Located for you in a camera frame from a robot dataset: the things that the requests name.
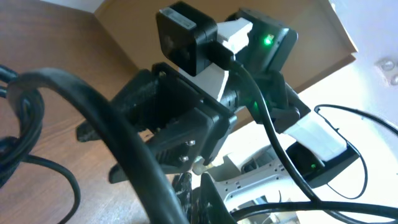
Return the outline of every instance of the black cable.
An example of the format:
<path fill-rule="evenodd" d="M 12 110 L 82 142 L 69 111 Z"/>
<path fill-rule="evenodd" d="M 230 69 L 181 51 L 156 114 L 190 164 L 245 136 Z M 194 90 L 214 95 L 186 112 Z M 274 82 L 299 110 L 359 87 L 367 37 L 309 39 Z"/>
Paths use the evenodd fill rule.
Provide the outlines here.
<path fill-rule="evenodd" d="M 377 116 L 374 116 L 373 114 L 369 114 L 367 112 L 360 111 L 360 110 L 357 110 L 357 109 L 348 108 L 348 107 L 345 107 L 345 106 L 328 105 L 328 104 L 316 106 L 314 108 L 315 112 L 319 111 L 320 108 L 322 108 L 322 107 L 340 109 L 340 110 L 348 111 L 348 112 L 363 116 L 363 117 L 368 118 L 368 119 L 376 122 L 377 124 L 380 124 L 381 126 L 387 128 L 393 134 L 398 136 L 398 127 L 396 125 L 392 124 L 391 122 L 389 122 L 389 121 L 387 121 L 385 119 L 382 119 L 382 118 L 379 118 Z"/>
<path fill-rule="evenodd" d="M 368 215 L 378 215 L 387 218 L 398 218 L 396 208 L 370 205 L 364 203 L 346 203 L 346 202 L 284 202 L 284 203 L 265 203 L 262 205 L 253 205 L 250 207 L 239 209 L 231 214 L 236 220 L 242 220 L 254 215 L 261 215 L 272 212 L 294 212 L 294 211 L 311 211 L 311 210 L 339 210 L 342 212 L 363 213 Z"/>
<path fill-rule="evenodd" d="M 308 183 L 303 179 L 301 176 L 300 172 L 294 167 L 292 161 L 290 160 L 289 156 L 287 153 L 284 151 L 282 146 L 279 144 L 279 140 L 275 134 L 275 129 L 272 125 L 271 118 L 269 116 L 269 112 L 267 109 L 266 102 L 264 100 L 264 97 L 257 86 L 257 83 L 254 81 L 253 77 L 250 75 L 250 73 L 243 67 L 242 64 L 239 62 L 231 62 L 231 69 L 232 71 L 236 72 L 243 80 L 244 84 L 246 85 L 247 89 L 251 91 L 251 94 L 254 98 L 254 100 L 257 102 L 257 105 L 259 107 L 259 112 L 261 115 L 261 120 L 263 122 L 264 128 L 266 130 L 267 136 L 271 142 L 272 147 L 275 150 L 275 153 L 277 154 L 278 158 L 280 159 L 280 162 L 282 165 L 285 167 L 286 171 L 290 174 L 291 178 L 293 181 L 297 184 L 297 186 L 301 189 L 301 191 L 311 200 L 311 203 L 317 206 L 318 210 L 324 210 L 327 214 L 332 216 L 333 218 L 349 223 L 349 224 L 367 224 L 367 222 L 362 222 L 359 220 L 355 220 L 354 218 L 348 217 L 346 215 L 343 215 L 341 213 L 333 211 L 334 209 L 330 210 L 324 207 L 324 203 L 318 198 L 318 196 L 314 193 L 314 191 L 311 189 L 311 187 L 308 185 Z M 351 207 L 353 210 L 356 209 L 356 207 L 353 207 L 353 203 L 347 203 L 347 202 L 336 202 L 339 203 L 341 208 L 345 207 Z M 284 203 L 277 203 L 277 206 L 283 207 Z M 378 207 L 377 205 L 369 205 L 369 208 L 376 209 L 375 211 L 372 211 L 376 213 L 379 216 L 384 216 L 383 212 L 381 210 L 382 207 Z M 393 209 L 396 213 L 398 213 L 398 208 L 390 208 Z M 392 223 L 398 223 L 397 220 L 394 220 L 392 222 L 387 222 L 388 224 Z"/>
<path fill-rule="evenodd" d="M 24 128 L 17 143 L 27 144 L 24 138 L 35 136 L 41 129 L 41 122 L 36 122 L 44 111 L 43 99 L 37 91 L 40 87 L 57 92 L 92 125 L 122 167 L 151 223 L 188 223 L 174 189 L 138 132 L 104 96 L 68 72 L 42 68 L 22 74 L 8 84 L 8 102 Z M 26 100 L 35 110 L 27 112 L 22 103 Z"/>
<path fill-rule="evenodd" d="M 315 107 L 314 111 L 315 111 L 321 118 L 323 118 L 323 119 L 325 120 L 325 122 L 326 122 L 327 124 L 329 124 L 329 126 L 330 126 L 333 130 L 335 130 L 335 132 L 336 132 L 341 138 L 343 138 L 346 142 L 349 142 L 342 134 L 340 134 L 340 133 L 338 132 L 338 130 L 339 130 L 338 128 L 335 128 L 324 116 L 322 116 L 322 114 L 319 113 L 320 108 L 319 108 L 318 106 Z M 340 195 L 341 197 L 343 197 L 343 198 L 345 198 L 345 199 L 349 199 L 349 200 L 354 200 L 354 199 L 360 198 L 360 197 L 365 193 L 365 191 L 366 191 L 366 187 L 368 186 L 368 167 L 367 167 L 367 165 L 366 165 L 366 162 L 365 162 L 365 160 L 364 160 L 362 154 L 357 150 L 357 148 L 356 148 L 353 144 L 351 144 L 351 146 L 352 146 L 352 148 L 358 153 L 359 159 L 361 160 L 362 165 L 363 165 L 364 182 L 363 182 L 363 186 L 362 186 L 362 189 L 361 189 L 360 193 L 359 193 L 357 196 L 355 196 L 355 197 L 347 197 L 347 196 L 344 196 L 343 194 L 339 193 L 337 190 L 335 190 L 332 186 L 329 185 L 329 183 L 327 183 L 326 185 L 327 185 L 332 191 L 334 191 L 336 194 Z"/>
<path fill-rule="evenodd" d="M 9 68 L 0 66 L 1 81 L 9 83 L 15 78 L 17 78 L 16 72 L 10 70 Z M 0 97 L 5 98 L 6 96 L 7 89 L 3 86 L 0 86 Z M 20 138 L 6 137 L 0 139 L 0 147 L 3 149 L 2 153 L 0 154 L 0 165 L 2 167 L 0 171 L 0 187 L 7 182 L 21 161 L 44 166 L 59 172 L 69 181 L 75 198 L 72 209 L 59 222 L 59 224 L 64 224 L 69 221 L 79 207 L 80 188 L 75 176 L 73 176 L 73 174 L 65 167 L 47 159 L 29 155 L 30 151 L 33 149 L 34 145 L 39 139 L 42 129 L 42 118 L 44 115 L 44 105 L 42 100 L 33 103 L 30 101 L 32 97 L 40 98 L 41 96 L 39 92 L 33 91 L 30 96 L 27 96 L 21 102 L 22 108 L 24 110 L 23 113 L 18 114 Z"/>
<path fill-rule="evenodd" d="M 73 203 L 72 209 L 68 212 L 68 214 L 59 222 L 59 224 L 64 224 L 75 214 L 80 204 L 80 188 L 79 184 L 75 178 L 75 176 L 65 167 L 57 164 L 56 162 L 52 162 L 48 159 L 44 159 L 38 156 L 28 155 L 24 160 L 26 163 L 36 164 L 43 167 L 47 167 L 58 173 L 62 174 L 68 181 L 70 186 L 72 187 L 73 194 L 75 196 L 75 201 Z"/>

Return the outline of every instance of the white label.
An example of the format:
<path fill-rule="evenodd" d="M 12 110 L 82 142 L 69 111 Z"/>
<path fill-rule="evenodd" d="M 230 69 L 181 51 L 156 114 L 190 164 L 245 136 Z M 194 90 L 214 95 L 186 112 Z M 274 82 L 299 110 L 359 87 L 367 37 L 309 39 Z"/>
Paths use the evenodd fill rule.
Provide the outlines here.
<path fill-rule="evenodd" d="M 174 22 L 180 24 L 180 26 L 186 28 L 187 30 L 191 30 L 197 26 L 196 23 L 194 23 L 190 19 L 186 18 L 185 16 L 181 15 L 180 13 L 178 13 L 177 11 L 175 11 L 172 8 L 167 7 L 167 8 L 161 9 L 159 12 L 162 13 L 163 15 L 167 16 Z"/>

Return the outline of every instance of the green led light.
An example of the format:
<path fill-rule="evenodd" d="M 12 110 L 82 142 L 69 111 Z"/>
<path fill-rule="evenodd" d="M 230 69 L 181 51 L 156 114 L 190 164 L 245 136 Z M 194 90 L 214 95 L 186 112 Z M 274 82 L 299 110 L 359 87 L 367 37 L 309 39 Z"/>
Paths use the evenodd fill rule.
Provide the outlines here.
<path fill-rule="evenodd" d="M 272 40 L 274 39 L 274 35 L 268 34 L 266 38 L 264 38 L 264 44 L 266 46 L 272 44 Z"/>
<path fill-rule="evenodd" d="M 270 44 L 272 44 L 272 40 L 266 38 L 266 39 L 264 40 L 264 43 L 265 43 L 266 45 L 270 45 Z"/>

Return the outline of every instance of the wooden table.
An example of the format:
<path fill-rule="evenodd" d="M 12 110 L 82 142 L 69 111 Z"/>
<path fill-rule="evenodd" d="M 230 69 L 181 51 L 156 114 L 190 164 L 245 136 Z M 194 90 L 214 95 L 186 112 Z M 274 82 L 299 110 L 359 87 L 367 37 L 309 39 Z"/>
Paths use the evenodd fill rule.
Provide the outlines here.
<path fill-rule="evenodd" d="M 38 0 L 0 1 L 0 64 L 18 72 L 63 68 L 107 98 L 137 72 L 94 15 Z M 81 204 L 69 223 L 148 223 L 129 183 L 108 183 L 108 171 L 116 161 L 104 144 L 77 142 L 75 127 L 83 121 L 79 112 L 54 92 L 41 93 L 44 127 L 32 154 L 58 162 L 77 178 Z M 4 99 L 0 121 L 0 136 L 18 136 L 17 119 Z M 0 223 L 58 223 L 72 204 L 73 193 L 64 177 L 22 163 L 0 189 Z"/>

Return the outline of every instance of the green indicator light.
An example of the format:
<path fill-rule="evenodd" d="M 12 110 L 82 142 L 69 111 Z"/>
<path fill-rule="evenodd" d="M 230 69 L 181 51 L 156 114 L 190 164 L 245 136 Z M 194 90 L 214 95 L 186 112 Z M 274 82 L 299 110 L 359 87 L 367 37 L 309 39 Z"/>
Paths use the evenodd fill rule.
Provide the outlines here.
<path fill-rule="evenodd" d="M 266 39 L 264 40 L 264 43 L 265 43 L 266 45 L 270 45 L 270 44 L 272 44 L 272 40 L 266 38 Z"/>
<path fill-rule="evenodd" d="M 253 103 L 253 108 L 255 109 L 255 110 L 259 110 L 260 108 L 259 108 L 259 105 L 257 104 L 257 102 L 254 102 Z"/>
<path fill-rule="evenodd" d="M 272 44 L 272 40 L 274 40 L 274 35 L 268 34 L 266 38 L 264 38 L 264 44 L 266 46 Z"/>

